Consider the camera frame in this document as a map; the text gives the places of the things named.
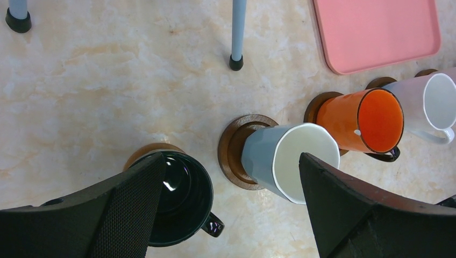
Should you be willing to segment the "dark wooden coaster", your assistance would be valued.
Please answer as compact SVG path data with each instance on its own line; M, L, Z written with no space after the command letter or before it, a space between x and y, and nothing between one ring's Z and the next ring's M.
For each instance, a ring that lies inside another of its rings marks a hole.
M249 114L234 119L222 133L218 144L218 162L225 177L245 190L262 190L263 187L246 173L241 164L241 155L246 139L255 131L277 126L270 117Z
M438 70L436 70L436 69L424 69L424 70L419 71L419 72L415 75L415 77L421 77L421 76L430 75L430 74L435 73L435 72L437 72L437 71L438 71Z
M336 141L339 154L343 156L348 152L344 148L353 147L357 139L353 131L358 128L357 106L360 100L360 97L354 99L353 94L324 92L310 102L303 121L323 127Z
M396 81L397 81L396 79L394 79L392 77L388 77L388 76L379 77L379 78L376 78L376 79L372 80L371 82L369 82L366 86L366 89L382 88L385 85L394 83Z

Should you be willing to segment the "light blue mug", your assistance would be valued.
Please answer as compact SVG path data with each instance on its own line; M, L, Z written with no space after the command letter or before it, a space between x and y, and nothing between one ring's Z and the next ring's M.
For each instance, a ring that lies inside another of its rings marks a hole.
M338 168L340 151L330 133L314 123L261 128L247 137L241 164L257 184L299 205L306 204L299 170L302 153Z

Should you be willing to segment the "orange glass mug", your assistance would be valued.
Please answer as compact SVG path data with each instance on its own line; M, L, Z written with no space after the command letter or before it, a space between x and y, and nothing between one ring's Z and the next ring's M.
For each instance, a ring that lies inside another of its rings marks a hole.
M383 162L400 156L404 113L398 99L384 88L333 95L318 108L315 122L330 133L339 149Z

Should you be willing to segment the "dark green mug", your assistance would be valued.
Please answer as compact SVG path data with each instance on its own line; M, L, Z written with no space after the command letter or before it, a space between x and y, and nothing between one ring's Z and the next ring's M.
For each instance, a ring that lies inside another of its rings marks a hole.
M213 186L207 170L186 153L171 149L160 153L166 173L148 245L177 245L199 230L219 237L225 225L211 212Z

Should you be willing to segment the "white mug front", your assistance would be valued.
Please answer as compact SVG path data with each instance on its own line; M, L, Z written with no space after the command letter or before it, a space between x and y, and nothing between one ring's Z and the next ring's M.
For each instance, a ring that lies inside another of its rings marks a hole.
M383 86L398 99L406 131L429 142L447 145L455 137L455 82L434 73Z

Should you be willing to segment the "light wooden coaster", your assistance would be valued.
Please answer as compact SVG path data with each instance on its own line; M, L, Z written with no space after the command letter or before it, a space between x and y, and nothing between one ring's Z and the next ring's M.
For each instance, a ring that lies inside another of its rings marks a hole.
M141 148L139 148L137 151L135 151L127 160L127 162L124 164L123 171L126 171L129 169L130 166L132 166L136 161L138 161L140 158L145 157L149 154L153 154L156 152L163 152L163 151L174 151L174 152L179 152L179 153L184 153L184 151L177 146L174 146L169 143L165 142L156 142L156 143L151 143L148 145L145 145Z

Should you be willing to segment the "white mug dark rim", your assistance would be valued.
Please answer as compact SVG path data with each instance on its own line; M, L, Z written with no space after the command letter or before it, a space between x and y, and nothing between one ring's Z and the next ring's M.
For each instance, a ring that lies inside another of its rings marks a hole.
M446 69L438 70L438 71L434 72L434 74L437 74L437 73L446 74L453 80L454 83L456 83L456 67L446 68Z

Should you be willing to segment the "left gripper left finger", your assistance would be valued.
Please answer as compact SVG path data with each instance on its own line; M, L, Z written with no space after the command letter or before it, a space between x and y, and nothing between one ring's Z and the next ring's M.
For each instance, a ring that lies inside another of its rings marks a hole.
M153 154L90 187L1 211L1 257L144 257L165 177Z

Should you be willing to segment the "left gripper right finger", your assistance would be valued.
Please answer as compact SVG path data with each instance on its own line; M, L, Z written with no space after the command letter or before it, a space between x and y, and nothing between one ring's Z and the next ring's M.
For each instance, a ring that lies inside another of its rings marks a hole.
M320 257L455 257L455 197L429 204L302 153L299 170Z

